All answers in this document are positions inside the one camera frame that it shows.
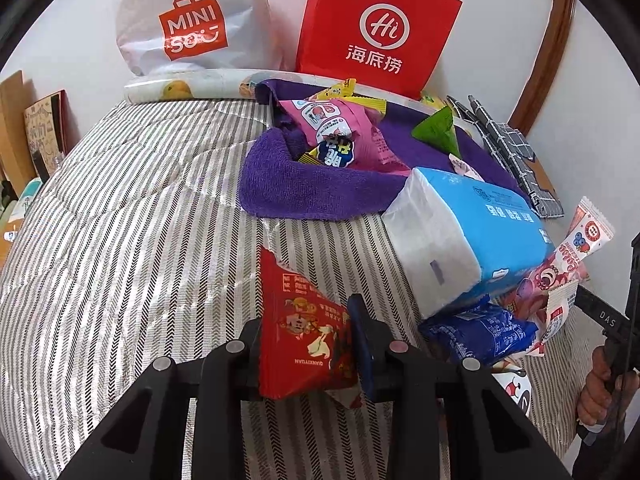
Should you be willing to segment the person's right hand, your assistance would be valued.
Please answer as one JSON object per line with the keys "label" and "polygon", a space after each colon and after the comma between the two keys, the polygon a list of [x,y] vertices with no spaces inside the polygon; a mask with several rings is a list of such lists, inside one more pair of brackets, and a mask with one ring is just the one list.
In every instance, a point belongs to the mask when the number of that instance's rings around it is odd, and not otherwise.
{"label": "person's right hand", "polygon": [[[586,377],[585,385],[578,396],[576,413],[578,420],[586,426],[594,426],[603,422],[611,411],[613,395],[605,388],[605,383],[611,379],[611,369],[605,359],[603,346],[592,352],[592,369]],[[615,382],[615,393],[618,400],[618,419],[622,422],[626,418],[626,411],[639,389],[639,375],[629,372],[625,376],[618,376]]]}

